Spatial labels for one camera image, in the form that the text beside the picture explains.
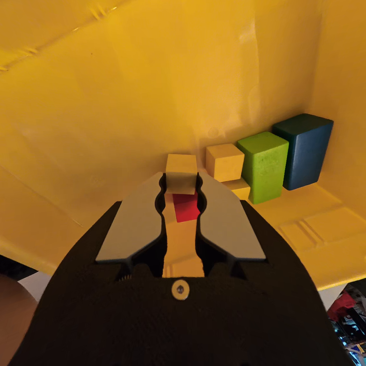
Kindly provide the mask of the person's leg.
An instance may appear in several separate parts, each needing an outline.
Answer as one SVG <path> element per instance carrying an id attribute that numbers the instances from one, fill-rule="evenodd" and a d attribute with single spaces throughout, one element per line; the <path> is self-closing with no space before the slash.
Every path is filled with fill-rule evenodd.
<path id="1" fill-rule="evenodd" d="M 6 366 L 27 332 L 37 301 L 17 281 L 0 276 L 0 365 Z"/>

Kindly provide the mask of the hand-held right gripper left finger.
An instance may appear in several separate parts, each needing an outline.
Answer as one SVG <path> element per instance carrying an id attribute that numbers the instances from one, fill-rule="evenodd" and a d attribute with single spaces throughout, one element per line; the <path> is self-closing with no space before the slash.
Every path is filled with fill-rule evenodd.
<path id="1" fill-rule="evenodd" d="M 162 237 L 165 192 L 166 176 L 157 172 L 122 200 L 96 256 L 97 263 L 127 263 Z"/>

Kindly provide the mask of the black wrist rest pad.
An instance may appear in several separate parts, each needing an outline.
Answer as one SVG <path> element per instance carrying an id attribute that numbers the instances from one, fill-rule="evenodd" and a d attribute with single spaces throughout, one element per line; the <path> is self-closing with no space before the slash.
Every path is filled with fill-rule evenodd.
<path id="1" fill-rule="evenodd" d="M 23 280 L 38 271 L 22 263 L 0 255 L 0 274 L 5 275 L 15 281 Z"/>

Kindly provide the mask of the yellow wooden cube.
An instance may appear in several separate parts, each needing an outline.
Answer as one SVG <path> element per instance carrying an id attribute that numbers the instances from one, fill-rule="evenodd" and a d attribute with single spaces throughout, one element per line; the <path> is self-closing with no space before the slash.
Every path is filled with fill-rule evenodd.
<path id="1" fill-rule="evenodd" d="M 234 144 L 219 144 L 205 149 L 207 173 L 219 182 L 241 178 L 245 154 Z"/>
<path id="2" fill-rule="evenodd" d="M 168 154 L 166 164 L 168 194 L 194 195 L 197 180 L 197 160 L 191 154 Z"/>
<path id="3" fill-rule="evenodd" d="M 242 177 L 233 181 L 224 181 L 222 184 L 230 189 L 240 200 L 248 201 L 250 186 Z"/>

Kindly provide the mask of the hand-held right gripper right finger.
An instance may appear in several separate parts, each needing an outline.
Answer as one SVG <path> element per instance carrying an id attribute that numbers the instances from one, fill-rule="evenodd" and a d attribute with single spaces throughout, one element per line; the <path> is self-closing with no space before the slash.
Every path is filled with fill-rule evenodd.
<path id="1" fill-rule="evenodd" d="M 197 176 L 201 200 L 197 219 L 199 238 L 240 261 L 264 261 L 266 255 L 252 228 L 240 199 L 206 172 Z"/>

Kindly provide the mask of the long dark blue wooden block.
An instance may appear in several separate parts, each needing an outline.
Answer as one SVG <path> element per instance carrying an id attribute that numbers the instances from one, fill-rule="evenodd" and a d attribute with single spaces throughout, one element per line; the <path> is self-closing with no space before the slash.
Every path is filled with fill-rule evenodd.
<path id="1" fill-rule="evenodd" d="M 318 182 L 334 121 L 307 113 L 272 126 L 289 142 L 283 187 L 295 190 Z"/>

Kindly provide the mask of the long green wooden block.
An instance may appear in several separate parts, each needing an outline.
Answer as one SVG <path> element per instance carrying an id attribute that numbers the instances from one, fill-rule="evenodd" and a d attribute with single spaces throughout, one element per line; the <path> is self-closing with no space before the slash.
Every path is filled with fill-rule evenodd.
<path id="1" fill-rule="evenodd" d="M 281 196 L 289 142 L 271 132 L 237 141 L 245 154 L 242 177 L 250 186 L 249 200 L 261 204 Z"/>

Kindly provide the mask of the red wooden cube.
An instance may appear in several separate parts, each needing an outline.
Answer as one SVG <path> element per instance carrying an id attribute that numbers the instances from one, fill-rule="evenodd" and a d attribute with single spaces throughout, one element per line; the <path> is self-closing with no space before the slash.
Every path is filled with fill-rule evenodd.
<path id="1" fill-rule="evenodd" d="M 197 220 L 200 211 L 197 207 L 198 194 L 196 191 L 193 195 L 173 194 L 172 197 L 178 223 Z"/>

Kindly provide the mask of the yellow plastic bin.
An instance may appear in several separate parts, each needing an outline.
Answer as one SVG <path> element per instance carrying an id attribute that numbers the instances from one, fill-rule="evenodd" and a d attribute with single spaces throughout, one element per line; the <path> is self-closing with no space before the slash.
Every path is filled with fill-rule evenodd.
<path id="1" fill-rule="evenodd" d="M 51 275 L 168 154 L 301 113 L 320 178 L 254 208 L 323 290 L 365 278 L 365 1 L 1 1 L 1 254 Z"/>

